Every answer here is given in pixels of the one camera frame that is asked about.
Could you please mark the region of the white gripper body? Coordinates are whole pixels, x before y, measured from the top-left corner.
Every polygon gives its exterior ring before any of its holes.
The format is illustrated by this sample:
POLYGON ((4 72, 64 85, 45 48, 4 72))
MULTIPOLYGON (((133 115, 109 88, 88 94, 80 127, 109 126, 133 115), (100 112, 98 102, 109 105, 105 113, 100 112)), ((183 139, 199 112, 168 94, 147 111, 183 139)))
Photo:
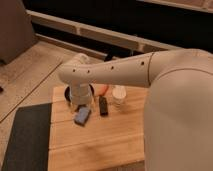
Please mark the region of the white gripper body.
POLYGON ((80 105, 90 105, 92 91, 88 84, 70 85, 71 106, 76 109, 80 105))

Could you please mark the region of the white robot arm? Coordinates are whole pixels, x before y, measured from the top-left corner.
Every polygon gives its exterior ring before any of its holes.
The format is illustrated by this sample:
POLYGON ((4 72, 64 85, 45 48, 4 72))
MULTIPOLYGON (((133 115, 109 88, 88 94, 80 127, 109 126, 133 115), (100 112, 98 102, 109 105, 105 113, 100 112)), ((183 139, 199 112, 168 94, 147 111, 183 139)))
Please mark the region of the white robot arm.
POLYGON ((213 171, 212 53, 177 49, 97 64, 78 54, 59 78, 79 98, 85 83, 147 87, 145 170, 213 171))

